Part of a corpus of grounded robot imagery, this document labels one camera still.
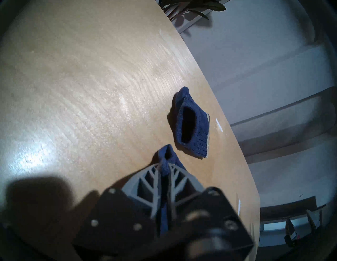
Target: wooden table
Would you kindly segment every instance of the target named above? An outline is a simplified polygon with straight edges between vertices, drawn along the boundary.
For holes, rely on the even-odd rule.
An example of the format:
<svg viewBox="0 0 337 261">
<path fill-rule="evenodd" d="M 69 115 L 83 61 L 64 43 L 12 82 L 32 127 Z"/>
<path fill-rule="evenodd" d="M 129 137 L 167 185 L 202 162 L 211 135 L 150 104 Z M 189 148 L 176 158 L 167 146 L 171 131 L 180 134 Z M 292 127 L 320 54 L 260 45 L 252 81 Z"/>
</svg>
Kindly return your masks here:
<svg viewBox="0 0 337 261">
<path fill-rule="evenodd" d="M 174 145 L 167 115 L 183 86 L 210 114 L 207 159 Z M 169 143 L 204 187 L 221 188 L 236 210 L 240 200 L 240 218 L 258 243 L 252 175 L 154 0 L 31 1 L 1 40 L 0 112 L 2 209 L 24 240 L 55 259 L 77 259 L 70 241 L 98 193 Z"/>
</svg>

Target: sock opening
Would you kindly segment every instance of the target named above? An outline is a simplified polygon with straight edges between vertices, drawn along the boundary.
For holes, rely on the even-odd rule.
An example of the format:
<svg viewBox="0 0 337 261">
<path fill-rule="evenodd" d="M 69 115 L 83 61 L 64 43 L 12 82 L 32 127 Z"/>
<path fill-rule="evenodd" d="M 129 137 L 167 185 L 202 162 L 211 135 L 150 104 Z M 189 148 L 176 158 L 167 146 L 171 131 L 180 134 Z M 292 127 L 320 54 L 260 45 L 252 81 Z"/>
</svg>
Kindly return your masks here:
<svg viewBox="0 0 337 261">
<path fill-rule="evenodd" d="M 196 117 L 194 111 L 185 107 L 183 109 L 183 124 L 181 126 L 181 141 L 183 143 L 188 143 L 192 139 L 195 122 Z"/>
</svg>

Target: green leaf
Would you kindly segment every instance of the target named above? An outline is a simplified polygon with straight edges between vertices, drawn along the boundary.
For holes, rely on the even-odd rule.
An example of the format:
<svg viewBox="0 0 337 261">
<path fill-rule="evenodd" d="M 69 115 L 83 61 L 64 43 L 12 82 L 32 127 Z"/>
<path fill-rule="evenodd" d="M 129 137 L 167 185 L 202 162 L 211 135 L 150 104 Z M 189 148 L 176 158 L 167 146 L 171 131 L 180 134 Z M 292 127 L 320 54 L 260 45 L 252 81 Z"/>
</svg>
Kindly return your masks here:
<svg viewBox="0 0 337 261">
<path fill-rule="evenodd" d="M 196 13 L 196 14 L 202 16 L 203 18 L 209 20 L 208 17 L 207 17 L 205 14 L 203 14 L 202 12 L 195 11 L 195 10 L 190 10 L 190 9 L 189 9 L 188 11 L 190 11 L 190 12 L 192 12 L 192 13 Z"/>
<path fill-rule="evenodd" d="M 192 0 L 187 6 L 186 8 L 198 8 L 198 7 L 202 7 L 204 2 L 204 0 Z"/>
<path fill-rule="evenodd" d="M 180 3 L 188 3 L 192 0 L 162 0 L 161 7 L 164 7 L 168 4 L 180 4 Z"/>
<path fill-rule="evenodd" d="M 226 7 L 224 7 L 222 4 L 217 3 L 217 2 L 208 2 L 203 4 L 204 7 L 211 9 L 213 11 L 221 12 L 225 11 Z"/>
<path fill-rule="evenodd" d="M 170 4 L 170 5 L 168 5 L 167 7 L 163 8 L 163 11 L 166 12 L 166 11 L 169 10 L 171 7 L 173 7 L 173 6 L 177 5 L 177 4 L 179 4 L 179 3 Z"/>
</svg>

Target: blue sock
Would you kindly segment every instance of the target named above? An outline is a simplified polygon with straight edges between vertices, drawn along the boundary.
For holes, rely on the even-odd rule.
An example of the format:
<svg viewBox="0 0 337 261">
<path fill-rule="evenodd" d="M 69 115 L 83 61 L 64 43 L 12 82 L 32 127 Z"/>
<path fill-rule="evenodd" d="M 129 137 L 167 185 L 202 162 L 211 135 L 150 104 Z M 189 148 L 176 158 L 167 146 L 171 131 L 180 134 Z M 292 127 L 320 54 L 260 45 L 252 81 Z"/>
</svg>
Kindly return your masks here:
<svg viewBox="0 0 337 261">
<path fill-rule="evenodd" d="M 197 157 L 207 158 L 209 146 L 209 114 L 192 99 L 187 87 L 176 93 L 176 141 Z"/>
</svg>

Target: screw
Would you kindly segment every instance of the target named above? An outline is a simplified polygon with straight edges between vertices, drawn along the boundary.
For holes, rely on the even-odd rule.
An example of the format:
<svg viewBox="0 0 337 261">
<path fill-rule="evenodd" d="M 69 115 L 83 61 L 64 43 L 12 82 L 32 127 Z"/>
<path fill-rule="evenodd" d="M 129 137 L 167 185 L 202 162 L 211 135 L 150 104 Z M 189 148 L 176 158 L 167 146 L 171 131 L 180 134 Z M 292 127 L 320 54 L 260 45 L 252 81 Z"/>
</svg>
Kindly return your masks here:
<svg viewBox="0 0 337 261">
<path fill-rule="evenodd" d="M 92 226 L 92 227 L 97 227 L 97 226 L 98 226 L 98 220 L 97 220 L 97 219 L 93 219 L 93 220 L 91 221 L 91 226 Z"/>
<path fill-rule="evenodd" d="M 217 192 L 217 191 L 215 191 L 215 190 L 210 190 L 210 191 L 208 192 L 208 194 L 210 194 L 210 195 L 212 195 L 212 196 L 220 196 L 220 193 Z"/>
<path fill-rule="evenodd" d="M 136 223 L 136 224 L 133 225 L 133 230 L 134 230 L 134 231 L 139 231 L 139 230 L 141 230 L 142 228 L 143 228 L 142 225 L 139 224 L 139 223 Z"/>
<path fill-rule="evenodd" d="M 227 229 L 233 230 L 233 231 L 238 230 L 239 228 L 238 225 L 232 220 L 226 220 L 224 225 Z"/>
</svg>

